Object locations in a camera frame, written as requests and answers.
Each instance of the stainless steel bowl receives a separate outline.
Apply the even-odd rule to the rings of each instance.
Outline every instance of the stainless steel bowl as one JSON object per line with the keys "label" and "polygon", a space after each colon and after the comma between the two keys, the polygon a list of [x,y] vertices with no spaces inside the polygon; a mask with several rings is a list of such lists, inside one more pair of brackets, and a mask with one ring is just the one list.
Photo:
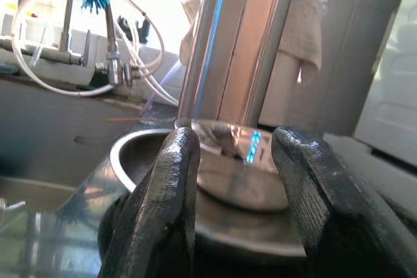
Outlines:
{"label": "stainless steel bowl", "polygon": [[[120,138],[110,152],[117,178],[133,191],[152,166],[170,129],[141,130]],[[197,189],[195,233],[199,245],[240,260],[304,260],[296,225],[288,210],[258,213],[217,201]]]}
{"label": "stainless steel bowl", "polygon": [[[184,124],[183,120],[176,126]],[[255,211],[288,207],[281,177],[272,161],[272,134],[212,120],[193,120],[201,161],[198,186],[228,204]]]}

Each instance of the cloth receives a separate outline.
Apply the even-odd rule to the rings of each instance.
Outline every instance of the cloth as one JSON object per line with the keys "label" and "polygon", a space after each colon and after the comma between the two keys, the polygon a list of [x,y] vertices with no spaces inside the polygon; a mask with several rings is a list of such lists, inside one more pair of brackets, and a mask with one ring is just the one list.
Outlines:
{"label": "cloth", "polygon": [[321,17],[314,0],[292,0],[278,47],[300,60],[301,82],[308,86],[321,69]]}

